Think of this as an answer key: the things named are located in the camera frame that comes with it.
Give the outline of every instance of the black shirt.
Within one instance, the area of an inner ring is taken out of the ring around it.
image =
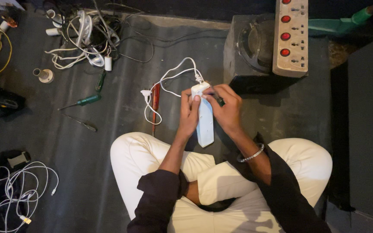
[[[260,135],[257,141],[263,143]],[[267,185],[251,172],[247,163],[238,162],[232,156],[227,160],[243,177],[258,184],[271,213],[287,233],[331,233],[328,225],[316,216],[313,207],[301,194],[299,184],[287,163],[269,146],[265,153],[270,159],[271,184]],[[175,202],[187,190],[184,173],[179,175],[157,170],[140,178],[138,189],[142,198],[135,209],[135,218],[128,225],[129,233],[167,232]]]

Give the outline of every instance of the white pants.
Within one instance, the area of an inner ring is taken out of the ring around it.
[[[305,139],[280,139],[269,146],[290,166],[301,193],[314,206],[332,170],[329,153]],[[122,135],[111,146],[113,172],[131,219],[135,218],[135,209],[143,194],[136,188],[140,177],[158,169],[169,147],[144,133]],[[283,232],[257,184],[242,177],[230,163],[215,165],[211,155],[184,151],[181,170],[189,182],[198,181],[199,200],[203,205],[239,198],[226,210],[213,213],[182,197],[175,204],[169,232]]]

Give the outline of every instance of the red screwdriver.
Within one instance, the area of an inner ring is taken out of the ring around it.
[[[156,112],[158,111],[159,108],[159,91],[160,91],[160,84],[155,85],[155,87],[152,88],[152,93],[153,93],[153,99],[152,99],[152,108]],[[153,119],[152,122],[155,123],[156,120],[156,113],[153,113]],[[152,136],[155,137],[155,127],[156,125],[152,125]]]

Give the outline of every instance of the silver bangle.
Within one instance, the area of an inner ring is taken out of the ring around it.
[[[239,162],[247,162],[247,161],[249,161],[250,159],[252,159],[252,158],[256,157],[257,155],[259,155],[259,154],[260,154],[261,152],[263,152],[263,150],[264,150],[264,144],[262,144],[262,143],[257,143],[257,146],[260,147],[260,150],[259,150],[257,153],[255,153],[254,155],[252,155],[252,156],[250,156],[250,157],[247,157],[247,158],[245,158],[245,159],[242,159],[241,156],[238,156],[238,157],[237,157],[237,160],[238,160]]]

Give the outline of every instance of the green screwdriver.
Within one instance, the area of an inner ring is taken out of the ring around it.
[[[101,99],[101,95],[100,94],[95,94],[95,95],[86,97],[84,99],[79,99],[75,104],[68,105],[68,106],[65,106],[63,108],[59,108],[58,110],[68,108],[68,107],[72,107],[72,106],[77,106],[77,105],[85,106],[86,104],[94,103],[94,102],[96,102],[97,100],[100,100],[100,99]]]

